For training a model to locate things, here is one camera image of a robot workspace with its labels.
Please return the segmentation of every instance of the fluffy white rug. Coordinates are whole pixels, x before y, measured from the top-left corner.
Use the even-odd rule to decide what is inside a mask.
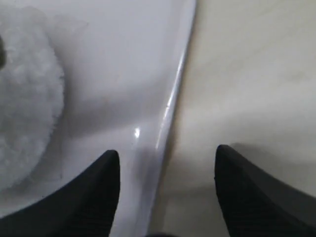
[[[0,37],[1,191],[40,161],[63,110],[64,74],[44,29],[22,10],[0,3]]]

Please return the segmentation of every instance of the beige floor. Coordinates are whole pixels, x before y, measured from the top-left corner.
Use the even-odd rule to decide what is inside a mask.
[[[228,237],[215,195],[215,149],[269,137],[257,126],[260,115],[236,130],[230,111],[240,115],[245,101],[257,108],[270,92],[296,90],[315,75],[315,16],[313,0],[198,0],[152,231]]]

